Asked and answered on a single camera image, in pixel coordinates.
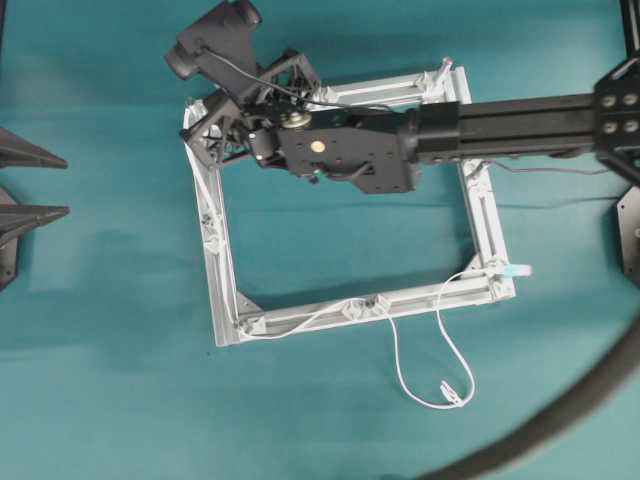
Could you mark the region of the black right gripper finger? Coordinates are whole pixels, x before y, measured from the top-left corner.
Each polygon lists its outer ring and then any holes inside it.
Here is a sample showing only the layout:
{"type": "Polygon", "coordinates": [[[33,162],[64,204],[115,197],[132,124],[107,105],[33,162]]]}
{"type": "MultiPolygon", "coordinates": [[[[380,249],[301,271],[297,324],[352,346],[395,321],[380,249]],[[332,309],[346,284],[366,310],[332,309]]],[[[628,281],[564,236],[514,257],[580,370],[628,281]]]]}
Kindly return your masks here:
{"type": "Polygon", "coordinates": [[[200,117],[180,136],[206,168],[231,166],[254,157],[249,134],[255,120],[227,94],[211,94],[193,104],[200,117]]]}
{"type": "Polygon", "coordinates": [[[259,89],[259,102],[290,101],[301,103],[305,100],[317,100],[321,80],[308,58],[294,49],[287,49],[270,65],[259,67],[262,80],[287,90],[288,94],[269,86],[259,89]]]}

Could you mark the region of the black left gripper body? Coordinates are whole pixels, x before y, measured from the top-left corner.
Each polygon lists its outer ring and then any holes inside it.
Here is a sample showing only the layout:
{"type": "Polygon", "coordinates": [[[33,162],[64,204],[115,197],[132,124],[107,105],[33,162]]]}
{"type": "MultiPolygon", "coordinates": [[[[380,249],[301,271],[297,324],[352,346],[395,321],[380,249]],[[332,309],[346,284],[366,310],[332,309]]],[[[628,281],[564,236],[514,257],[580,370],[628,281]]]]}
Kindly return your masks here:
{"type": "Polygon", "coordinates": [[[14,238],[1,245],[0,249],[0,290],[7,288],[18,275],[18,254],[20,239],[14,238]]]}

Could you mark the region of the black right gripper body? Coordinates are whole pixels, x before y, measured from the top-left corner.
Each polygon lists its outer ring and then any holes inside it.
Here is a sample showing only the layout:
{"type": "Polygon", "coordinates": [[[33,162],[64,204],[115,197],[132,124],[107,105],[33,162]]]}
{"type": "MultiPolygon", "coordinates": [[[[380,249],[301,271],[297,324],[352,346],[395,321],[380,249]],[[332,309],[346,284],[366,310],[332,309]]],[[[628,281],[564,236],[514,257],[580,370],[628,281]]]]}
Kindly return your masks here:
{"type": "Polygon", "coordinates": [[[282,160],[277,129],[310,99],[308,74],[262,74],[234,94],[217,80],[199,119],[201,160],[282,160]]]}

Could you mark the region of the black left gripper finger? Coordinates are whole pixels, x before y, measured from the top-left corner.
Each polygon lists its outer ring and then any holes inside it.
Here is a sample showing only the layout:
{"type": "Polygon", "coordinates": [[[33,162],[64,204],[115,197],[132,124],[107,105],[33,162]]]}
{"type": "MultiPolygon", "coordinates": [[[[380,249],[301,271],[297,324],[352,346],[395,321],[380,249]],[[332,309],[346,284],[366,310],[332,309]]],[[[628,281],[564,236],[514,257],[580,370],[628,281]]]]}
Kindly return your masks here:
{"type": "Polygon", "coordinates": [[[13,240],[70,213],[64,206],[2,205],[1,239],[13,240]]]}
{"type": "Polygon", "coordinates": [[[68,163],[51,152],[2,128],[1,167],[66,169],[68,163]]]}

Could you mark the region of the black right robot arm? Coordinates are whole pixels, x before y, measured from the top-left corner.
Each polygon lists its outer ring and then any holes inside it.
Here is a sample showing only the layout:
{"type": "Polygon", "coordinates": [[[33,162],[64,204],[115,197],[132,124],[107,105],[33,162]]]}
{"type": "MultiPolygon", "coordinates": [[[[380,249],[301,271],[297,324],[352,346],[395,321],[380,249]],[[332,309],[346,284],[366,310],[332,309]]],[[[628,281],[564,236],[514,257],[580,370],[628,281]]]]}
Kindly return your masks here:
{"type": "Polygon", "coordinates": [[[449,101],[403,112],[374,106],[306,112],[286,92],[242,107],[223,99],[181,136],[201,161],[227,164],[251,156],[265,169],[311,182],[347,182],[373,195],[413,191],[426,165],[526,156],[592,154],[606,170],[637,184],[639,56],[630,54],[581,95],[449,101]]]}

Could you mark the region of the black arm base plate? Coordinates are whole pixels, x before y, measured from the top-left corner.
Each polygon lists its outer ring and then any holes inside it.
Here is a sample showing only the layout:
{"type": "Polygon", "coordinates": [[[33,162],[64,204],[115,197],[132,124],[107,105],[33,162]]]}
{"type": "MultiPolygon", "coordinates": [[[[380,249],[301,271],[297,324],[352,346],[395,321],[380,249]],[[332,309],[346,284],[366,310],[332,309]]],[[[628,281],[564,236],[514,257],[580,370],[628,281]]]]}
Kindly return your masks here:
{"type": "Polygon", "coordinates": [[[617,202],[622,271],[639,286],[639,188],[630,188],[617,202]]]}

